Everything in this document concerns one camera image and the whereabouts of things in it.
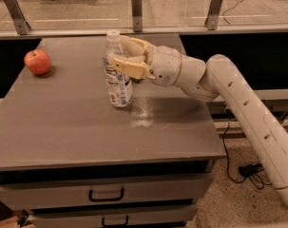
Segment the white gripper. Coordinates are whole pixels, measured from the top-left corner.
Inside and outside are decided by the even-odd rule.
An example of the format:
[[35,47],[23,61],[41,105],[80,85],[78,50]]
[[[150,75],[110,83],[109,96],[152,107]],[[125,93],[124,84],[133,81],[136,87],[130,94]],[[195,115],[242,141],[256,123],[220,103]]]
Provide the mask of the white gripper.
[[182,64],[182,56],[176,49],[155,47],[146,40],[125,35],[121,36],[121,43],[128,57],[109,54],[106,58],[111,67],[135,79],[148,77],[157,86],[175,83]]

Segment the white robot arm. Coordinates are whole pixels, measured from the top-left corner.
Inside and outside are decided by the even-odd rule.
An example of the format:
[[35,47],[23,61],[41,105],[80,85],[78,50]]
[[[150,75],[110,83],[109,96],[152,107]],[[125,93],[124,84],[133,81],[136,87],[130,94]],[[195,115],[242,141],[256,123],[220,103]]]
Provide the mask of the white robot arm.
[[127,54],[110,52],[106,56],[114,69],[157,86],[176,86],[199,101],[222,97],[288,206],[288,133],[228,57],[217,54],[205,62],[145,40],[128,36],[120,40]]

